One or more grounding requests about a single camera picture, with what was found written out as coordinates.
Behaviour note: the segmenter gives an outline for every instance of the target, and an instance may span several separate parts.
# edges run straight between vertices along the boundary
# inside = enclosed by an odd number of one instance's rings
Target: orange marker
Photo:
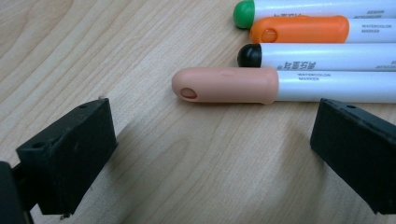
[[[396,19],[267,17],[250,29],[253,43],[395,43]]]

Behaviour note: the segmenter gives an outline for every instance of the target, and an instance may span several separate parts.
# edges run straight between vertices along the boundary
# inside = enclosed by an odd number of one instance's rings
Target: wood grain surface
[[[318,103],[192,104],[172,75],[237,66],[233,1],[1,0],[0,159],[108,97],[119,146],[70,218],[35,223],[396,223],[310,148]],[[396,105],[360,104],[396,124]]]

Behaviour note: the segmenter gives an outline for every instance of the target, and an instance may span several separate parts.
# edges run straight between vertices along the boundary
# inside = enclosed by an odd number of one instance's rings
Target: green marker
[[[243,0],[233,10],[233,22],[249,29],[264,17],[344,16],[349,19],[396,18],[394,0]]]

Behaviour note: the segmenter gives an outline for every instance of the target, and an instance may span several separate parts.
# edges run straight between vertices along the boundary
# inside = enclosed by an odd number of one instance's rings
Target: pink-brown cap
[[[172,78],[174,93],[183,100],[206,103],[271,104],[277,96],[275,69],[192,67]]]

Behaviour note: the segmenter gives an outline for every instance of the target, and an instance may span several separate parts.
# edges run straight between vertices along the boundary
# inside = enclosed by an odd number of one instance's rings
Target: black marker cap
[[[261,67],[262,46],[260,44],[248,44],[242,47],[238,53],[239,67]]]

